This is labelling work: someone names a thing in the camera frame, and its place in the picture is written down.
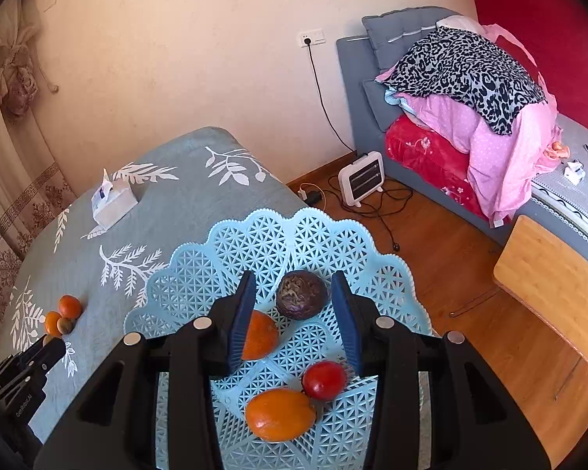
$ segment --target wooden floor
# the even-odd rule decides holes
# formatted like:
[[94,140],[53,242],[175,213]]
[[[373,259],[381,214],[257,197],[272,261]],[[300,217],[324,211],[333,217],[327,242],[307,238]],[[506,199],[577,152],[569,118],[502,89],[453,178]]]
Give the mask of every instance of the wooden floor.
[[[337,174],[324,168],[304,181],[328,187]],[[298,182],[290,183],[298,190]],[[378,206],[379,194],[366,201]],[[384,197],[383,212],[400,203]],[[333,219],[356,219],[372,234],[377,249],[392,252],[380,221],[358,218],[327,196],[326,212]],[[502,248],[454,213],[414,193],[405,210],[385,218],[401,245],[418,300],[427,309],[434,329],[463,332],[503,381],[543,443],[555,468],[588,427],[588,364],[580,362],[559,393],[578,355],[549,327],[505,292],[459,318],[450,318],[470,300],[496,289],[492,271]]]

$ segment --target wall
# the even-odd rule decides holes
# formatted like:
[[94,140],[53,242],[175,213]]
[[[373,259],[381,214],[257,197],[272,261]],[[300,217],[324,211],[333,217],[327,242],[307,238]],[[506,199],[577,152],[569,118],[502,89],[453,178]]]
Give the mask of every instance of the wall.
[[335,42],[361,17],[419,5],[475,16],[473,0],[37,0],[41,64],[60,85],[36,118],[80,194],[149,149],[205,125],[228,129],[287,182],[348,152],[318,102],[300,31],[314,47],[327,110],[352,132]]

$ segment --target red tomato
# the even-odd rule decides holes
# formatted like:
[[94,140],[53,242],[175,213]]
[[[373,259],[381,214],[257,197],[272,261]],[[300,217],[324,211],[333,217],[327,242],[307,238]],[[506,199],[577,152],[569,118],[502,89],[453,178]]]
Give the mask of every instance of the red tomato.
[[303,374],[303,389],[313,399],[333,401],[346,387],[346,381],[342,366],[323,360],[307,368]]

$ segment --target leopard print blanket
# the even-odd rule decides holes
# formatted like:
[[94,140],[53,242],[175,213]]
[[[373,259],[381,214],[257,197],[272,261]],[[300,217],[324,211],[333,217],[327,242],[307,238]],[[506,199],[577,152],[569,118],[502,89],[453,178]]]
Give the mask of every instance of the leopard print blanket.
[[508,53],[478,34],[440,27],[416,42],[383,82],[415,97],[448,95],[480,114],[495,134],[512,134],[522,108],[543,90]]

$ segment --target power cord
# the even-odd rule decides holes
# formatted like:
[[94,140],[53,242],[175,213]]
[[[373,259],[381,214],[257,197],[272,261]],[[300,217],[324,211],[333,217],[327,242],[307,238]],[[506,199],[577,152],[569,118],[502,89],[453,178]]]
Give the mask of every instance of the power cord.
[[[381,193],[381,200],[379,201],[379,207],[373,207],[371,204],[362,201],[361,204],[369,207],[370,211],[360,211],[360,210],[355,210],[353,207],[349,207],[347,204],[344,203],[344,200],[342,199],[342,194],[341,194],[340,188],[334,186],[331,183],[331,180],[336,179],[336,178],[337,178],[337,175],[332,175],[331,177],[329,177],[327,179],[327,183],[329,184],[331,189],[326,189],[324,191],[325,195],[327,193],[329,193],[329,194],[332,194],[333,196],[335,196],[337,198],[338,202],[340,203],[340,207],[342,207],[342,210],[345,210],[349,213],[357,214],[357,215],[359,215],[361,217],[365,217],[367,219],[379,219],[381,221],[381,224],[383,224],[383,226],[386,228],[387,233],[390,235],[390,240],[392,240],[392,249],[394,250],[394,252],[400,252],[401,246],[394,239],[394,235],[392,233],[392,230],[390,230],[389,226],[386,224],[386,221],[384,221],[383,218],[387,217],[388,215],[394,215],[396,213],[400,213],[403,210],[405,210],[405,207],[407,206],[408,201],[411,200],[412,197],[414,196],[414,190],[411,187],[406,187],[406,186],[402,186],[402,187],[398,187],[398,188],[394,188],[394,189],[383,189],[383,192]],[[399,185],[403,185],[398,180],[390,179],[389,177],[386,177],[386,180],[389,182],[396,182]],[[396,198],[390,194],[391,192],[408,192],[408,195],[406,197]],[[398,210],[389,211],[387,213],[381,213],[381,207],[383,206],[383,196],[385,196],[385,195],[387,195],[389,198],[392,198],[395,201],[404,202],[403,206],[401,208],[399,208]]]
[[340,134],[337,133],[336,128],[333,127],[333,124],[331,123],[331,120],[329,119],[329,115],[327,114],[327,110],[325,108],[325,103],[322,100],[322,92],[320,90],[320,83],[318,82],[318,74],[316,72],[316,65],[314,64],[314,56],[312,55],[312,39],[309,39],[309,38],[305,39],[305,45],[307,46],[307,49],[309,50],[309,59],[312,62],[312,69],[314,69],[314,78],[316,79],[316,86],[318,87],[318,96],[320,97],[320,106],[322,106],[322,111],[325,112],[327,122],[329,122],[329,126],[331,127],[332,131],[336,134],[337,138],[340,140],[340,143],[342,143],[346,148],[348,148],[349,150],[354,152],[355,150],[353,150],[349,145],[347,145],[340,137]]

